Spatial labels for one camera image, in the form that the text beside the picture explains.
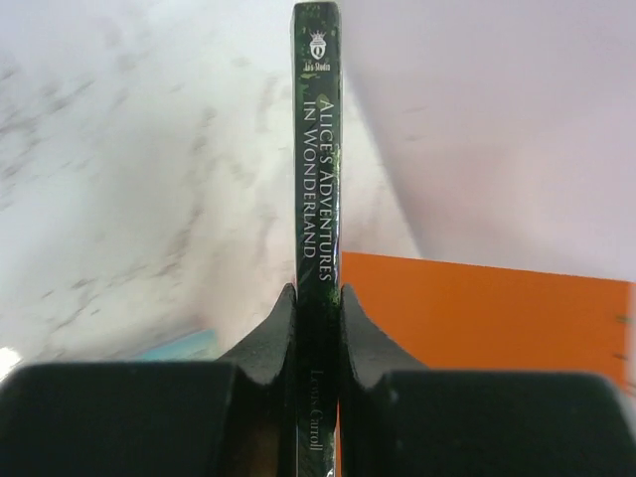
crown logo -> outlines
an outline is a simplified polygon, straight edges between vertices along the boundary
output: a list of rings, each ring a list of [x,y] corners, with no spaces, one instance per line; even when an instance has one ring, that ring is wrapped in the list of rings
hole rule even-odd
[[[311,34],[311,43],[323,43],[325,40],[325,33],[324,32],[315,32]]]
[[[324,32],[314,32],[311,35],[311,43],[309,44],[309,51],[311,56],[315,60],[320,60],[325,55],[327,49],[327,42],[325,42]]]

book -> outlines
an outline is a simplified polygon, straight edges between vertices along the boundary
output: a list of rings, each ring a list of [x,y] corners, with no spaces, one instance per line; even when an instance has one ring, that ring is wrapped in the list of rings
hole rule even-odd
[[[139,361],[213,361],[219,357],[214,330],[179,338],[137,356]]]
[[[294,6],[297,475],[335,475],[340,315],[341,22]]]

white wall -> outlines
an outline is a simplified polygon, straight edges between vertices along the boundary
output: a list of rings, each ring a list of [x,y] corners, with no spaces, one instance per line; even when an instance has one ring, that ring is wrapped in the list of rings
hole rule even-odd
[[[424,256],[636,280],[636,2],[343,3]]]

green book spine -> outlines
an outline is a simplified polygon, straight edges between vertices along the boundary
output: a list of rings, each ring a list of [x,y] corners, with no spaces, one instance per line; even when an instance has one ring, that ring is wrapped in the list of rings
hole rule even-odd
[[[300,3],[292,22],[299,476],[335,475],[340,314],[340,12]]]

blue book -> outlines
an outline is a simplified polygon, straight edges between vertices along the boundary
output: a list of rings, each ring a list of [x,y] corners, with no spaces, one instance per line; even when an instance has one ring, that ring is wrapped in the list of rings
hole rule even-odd
[[[140,361],[211,361],[219,357],[217,349],[215,332],[206,330],[149,350],[136,359]]]

